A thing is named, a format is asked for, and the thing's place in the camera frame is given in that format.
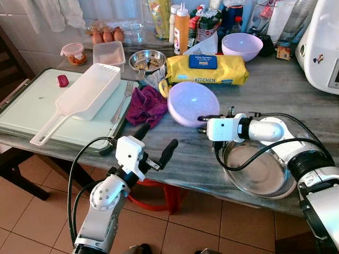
glass jar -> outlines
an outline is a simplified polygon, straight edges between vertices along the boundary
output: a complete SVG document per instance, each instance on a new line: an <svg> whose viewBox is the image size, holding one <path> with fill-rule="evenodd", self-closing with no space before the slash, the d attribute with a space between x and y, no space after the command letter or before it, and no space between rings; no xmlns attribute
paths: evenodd
<svg viewBox="0 0 339 254"><path fill-rule="evenodd" d="M61 49L60 55L65 55L71 65L79 66L86 63L84 46L81 43L70 43Z"/></svg>

purple cloth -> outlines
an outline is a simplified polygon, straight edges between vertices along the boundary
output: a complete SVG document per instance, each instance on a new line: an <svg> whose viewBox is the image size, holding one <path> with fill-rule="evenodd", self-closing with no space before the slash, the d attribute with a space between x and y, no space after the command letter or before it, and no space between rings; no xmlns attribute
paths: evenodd
<svg viewBox="0 0 339 254"><path fill-rule="evenodd" d="M149 123L152 129L166 112L167 99L153 87L146 86L143 90L134 89L126 119L134 126L144 122Z"/></svg>

brown egg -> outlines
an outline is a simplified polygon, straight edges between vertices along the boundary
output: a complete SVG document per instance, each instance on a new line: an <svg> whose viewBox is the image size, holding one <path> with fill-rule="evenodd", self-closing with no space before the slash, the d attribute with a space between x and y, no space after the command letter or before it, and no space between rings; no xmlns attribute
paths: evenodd
<svg viewBox="0 0 339 254"><path fill-rule="evenodd" d="M103 39L102 39L101 33L97 29L95 29L93 31L92 42L93 42L93 44L98 44L98 43L104 42Z"/></svg>
<svg viewBox="0 0 339 254"><path fill-rule="evenodd" d="M104 34L102 35L102 38L104 39L104 42L113 41L113 36L109 28L104 28Z"/></svg>
<svg viewBox="0 0 339 254"><path fill-rule="evenodd" d="M114 38L115 41L121 41L121 42L124 41L125 38L123 36L123 31L121 30L120 27L117 26L116 28L114 28L113 38Z"/></svg>

white appliance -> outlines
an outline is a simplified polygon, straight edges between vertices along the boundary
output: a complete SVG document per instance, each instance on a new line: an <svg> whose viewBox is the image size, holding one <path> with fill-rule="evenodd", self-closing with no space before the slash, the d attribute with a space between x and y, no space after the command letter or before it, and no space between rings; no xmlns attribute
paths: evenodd
<svg viewBox="0 0 339 254"><path fill-rule="evenodd" d="M314 87L339 94L339 0L318 0L297 48L297 60Z"/></svg>

cutting board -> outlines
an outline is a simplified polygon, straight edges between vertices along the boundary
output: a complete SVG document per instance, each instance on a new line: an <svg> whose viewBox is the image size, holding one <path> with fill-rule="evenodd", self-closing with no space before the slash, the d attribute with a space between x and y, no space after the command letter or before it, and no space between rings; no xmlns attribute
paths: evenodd
<svg viewBox="0 0 339 254"><path fill-rule="evenodd" d="M56 78L59 75L67 76L69 80L67 87L60 88L56 85ZM12 133L35 135L55 113L56 99L80 76L81 73L72 71L45 70L30 82L28 87L0 112L0 129ZM118 110L124 97L126 85L127 80L120 81L118 88L92 120L82 121L72 117L69 118L53 134L49 142L58 141L84 146L97 137L115 136L122 126L131 97L125 100L120 113L120 119L115 124L110 123L110 119ZM134 82L133 85L138 87L139 83ZM101 140L92 144L90 147L101 150L107 146L108 142Z"/></svg>

